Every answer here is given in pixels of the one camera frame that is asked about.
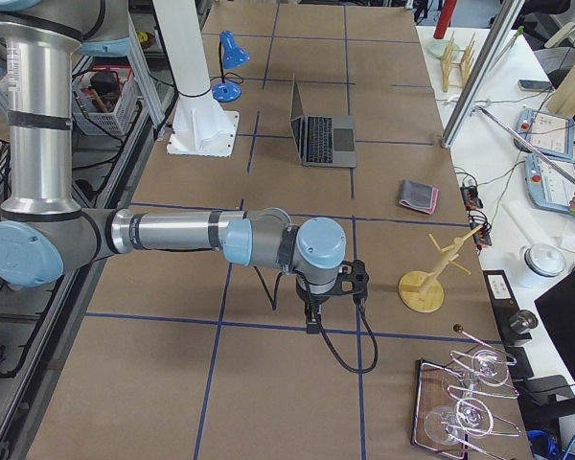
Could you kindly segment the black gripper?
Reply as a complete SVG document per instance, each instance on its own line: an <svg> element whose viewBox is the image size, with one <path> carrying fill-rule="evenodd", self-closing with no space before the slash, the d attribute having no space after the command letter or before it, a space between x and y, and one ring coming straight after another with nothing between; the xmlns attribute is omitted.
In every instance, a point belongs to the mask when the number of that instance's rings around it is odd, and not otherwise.
<svg viewBox="0 0 575 460"><path fill-rule="evenodd" d="M306 332L320 334L322 329L322 305L331 297L334 283L307 284L302 277L296 278L296 293L305 303Z"/></svg>

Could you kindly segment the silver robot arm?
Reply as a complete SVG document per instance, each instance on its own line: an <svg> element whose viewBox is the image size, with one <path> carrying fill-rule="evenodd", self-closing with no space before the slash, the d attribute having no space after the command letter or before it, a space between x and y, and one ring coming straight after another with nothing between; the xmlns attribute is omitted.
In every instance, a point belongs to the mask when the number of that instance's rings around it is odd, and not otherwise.
<svg viewBox="0 0 575 460"><path fill-rule="evenodd" d="M35 288L134 250L214 250L233 264L296 276L307 330L347 276L346 237L330 218L296 225L278 208L136 214L85 209L72 197L72 56L124 56L124 1L0 1L7 44L11 195L2 204L0 277Z"/></svg>

